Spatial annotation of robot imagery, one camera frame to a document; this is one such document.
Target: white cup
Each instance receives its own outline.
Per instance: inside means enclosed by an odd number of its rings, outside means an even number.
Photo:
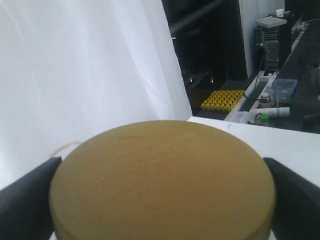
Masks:
[[[278,9],[275,11],[275,14],[278,18],[283,18],[285,15],[285,10],[284,9]]]

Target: tan cylinder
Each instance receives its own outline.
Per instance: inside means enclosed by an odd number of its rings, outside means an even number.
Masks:
[[[59,240],[267,240],[275,187],[262,158],[236,137],[150,121],[76,148],[49,198]]]

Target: white tabletop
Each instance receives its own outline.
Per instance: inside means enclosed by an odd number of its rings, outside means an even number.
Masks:
[[[191,117],[189,121],[236,136],[261,157],[277,160],[320,187],[320,135],[201,117]],[[275,239],[271,234],[269,240]]]

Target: yellow pipette tip rack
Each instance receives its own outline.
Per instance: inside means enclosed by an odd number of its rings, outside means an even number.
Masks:
[[[230,112],[244,95],[243,90],[232,91],[214,91],[205,100],[201,108],[210,111],[228,111]]]

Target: wooden disk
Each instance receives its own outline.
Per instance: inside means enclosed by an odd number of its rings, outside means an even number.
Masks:
[[[150,121],[76,148],[49,198],[60,240],[266,240],[275,187],[262,158],[236,137]]]

